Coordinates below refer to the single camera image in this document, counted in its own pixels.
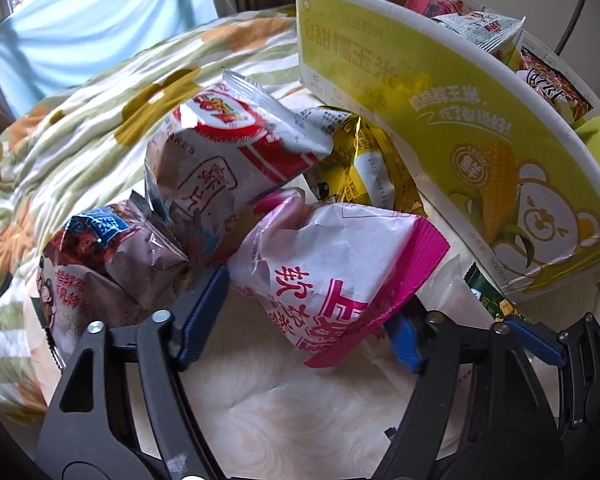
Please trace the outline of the pink white snack bag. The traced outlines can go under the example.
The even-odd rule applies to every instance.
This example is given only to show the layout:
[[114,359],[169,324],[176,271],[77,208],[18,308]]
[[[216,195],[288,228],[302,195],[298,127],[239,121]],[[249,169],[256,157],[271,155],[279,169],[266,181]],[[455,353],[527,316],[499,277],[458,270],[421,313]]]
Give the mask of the pink white snack bag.
[[425,217],[352,203],[309,204],[286,188],[257,204],[262,219],[227,261],[306,366],[336,365],[380,335],[450,249]]

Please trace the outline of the small green biscuit packet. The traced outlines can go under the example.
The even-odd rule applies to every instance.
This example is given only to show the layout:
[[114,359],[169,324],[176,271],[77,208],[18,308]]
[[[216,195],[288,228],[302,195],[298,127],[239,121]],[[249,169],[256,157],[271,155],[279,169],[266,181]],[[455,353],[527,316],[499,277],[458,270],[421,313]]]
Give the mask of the small green biscuit packet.
[[493,286],[473,263],[464,276],[465,283],[478,299],[480,304],[486,308],[494,320],[501,321],[509,315],[518,315],[514,306]]

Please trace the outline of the maroon blue snack bag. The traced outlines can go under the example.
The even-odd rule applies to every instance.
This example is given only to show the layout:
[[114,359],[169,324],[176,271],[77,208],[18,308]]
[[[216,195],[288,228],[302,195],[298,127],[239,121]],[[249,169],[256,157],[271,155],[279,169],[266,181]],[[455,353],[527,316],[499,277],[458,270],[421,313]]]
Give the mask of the maroon blue snack bag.
[[33,304],[50,350],[65,363],[91,322],[142,322],[175,298],[187,267],[182,248],[137,192],[74,214],[38,260]]

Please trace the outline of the yellow green cardboard box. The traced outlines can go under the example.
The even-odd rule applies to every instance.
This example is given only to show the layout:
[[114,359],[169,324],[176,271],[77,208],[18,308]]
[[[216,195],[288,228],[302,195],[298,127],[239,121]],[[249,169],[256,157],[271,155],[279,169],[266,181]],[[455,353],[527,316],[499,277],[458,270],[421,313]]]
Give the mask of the yellow green cardboard box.
[[296,0],[300,77],[320,100],[390,133],[419,191],[504,295],[521,302],[600,268],[600,106],[541,96],[524,40],[517,72],[406,0]]

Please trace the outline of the gold yellow snack bag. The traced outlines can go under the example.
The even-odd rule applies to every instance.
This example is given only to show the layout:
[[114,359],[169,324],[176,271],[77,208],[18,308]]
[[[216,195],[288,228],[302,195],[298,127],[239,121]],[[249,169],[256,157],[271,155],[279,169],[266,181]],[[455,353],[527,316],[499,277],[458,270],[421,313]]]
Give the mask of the gold yellow snack bag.
[[332,137],[330,155],[304,173],[322,203],[351,203],[426,214],[417,186],[392,139],[364,117],[330,106],[301,117]]

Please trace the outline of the floral green orange blanket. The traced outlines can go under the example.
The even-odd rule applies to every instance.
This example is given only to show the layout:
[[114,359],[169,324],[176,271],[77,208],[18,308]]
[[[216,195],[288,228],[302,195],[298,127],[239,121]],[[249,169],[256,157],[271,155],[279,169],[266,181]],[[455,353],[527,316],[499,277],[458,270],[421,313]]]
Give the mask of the floral green orange blanket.
[[27,425],[46,403],[24,320],[38,257],[76,212],[143,180],[169,103],[229,68],[274,94],[299,89],[293,6],[219,18],[49,96],[0,135],[0,413]]

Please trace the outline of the red noodle snack bag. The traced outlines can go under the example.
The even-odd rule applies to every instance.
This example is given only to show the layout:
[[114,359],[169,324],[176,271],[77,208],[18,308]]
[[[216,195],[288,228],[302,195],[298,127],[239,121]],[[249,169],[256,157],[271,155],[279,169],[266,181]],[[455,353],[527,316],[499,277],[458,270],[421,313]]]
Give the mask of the red noodle snack bag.
[[575,124],[593,109],[593,105],[566,76],[525,47],[520,51],[517,77],[542,96],[569,125]]

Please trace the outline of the red white shrimp chips bag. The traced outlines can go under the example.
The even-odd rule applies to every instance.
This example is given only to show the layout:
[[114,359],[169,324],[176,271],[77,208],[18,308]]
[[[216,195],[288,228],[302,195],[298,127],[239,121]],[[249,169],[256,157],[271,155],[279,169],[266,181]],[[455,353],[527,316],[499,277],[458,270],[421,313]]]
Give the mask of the red white shrimp chips bag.
[[331,152],[329,133],[224,70],[160,122],[147,145],[145,196],[201,266],[251,204]]

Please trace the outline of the grey white rice snack bag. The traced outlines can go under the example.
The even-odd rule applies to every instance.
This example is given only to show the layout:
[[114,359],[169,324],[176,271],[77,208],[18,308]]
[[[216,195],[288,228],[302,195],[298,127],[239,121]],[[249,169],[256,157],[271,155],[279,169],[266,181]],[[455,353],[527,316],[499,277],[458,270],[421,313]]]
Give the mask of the grey white rice snack bag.
[[516,70],[518,66],[517,44],[524,31],[525,20],[481,11],[441,14],[434,17],[435,22],[490,53],[512,70]]

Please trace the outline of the pink snack bag at back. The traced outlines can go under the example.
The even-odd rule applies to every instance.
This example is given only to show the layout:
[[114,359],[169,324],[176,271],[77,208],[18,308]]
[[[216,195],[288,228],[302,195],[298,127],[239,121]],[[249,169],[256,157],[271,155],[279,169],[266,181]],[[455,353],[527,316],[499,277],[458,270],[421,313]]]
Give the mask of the pink snack bag at back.
[[404,6],[426,18],[434,18],[438,15],[462,12],[464,2],[463,0],[406,0]]

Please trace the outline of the light blue window cloth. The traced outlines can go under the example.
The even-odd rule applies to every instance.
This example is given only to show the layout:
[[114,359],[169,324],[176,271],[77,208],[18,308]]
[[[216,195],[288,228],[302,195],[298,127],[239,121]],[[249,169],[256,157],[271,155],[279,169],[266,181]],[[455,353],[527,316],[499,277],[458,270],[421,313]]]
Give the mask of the light blue window cloth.
[[0,23],[0,89],[16,117],[218,14],[213,0],[33,0]]

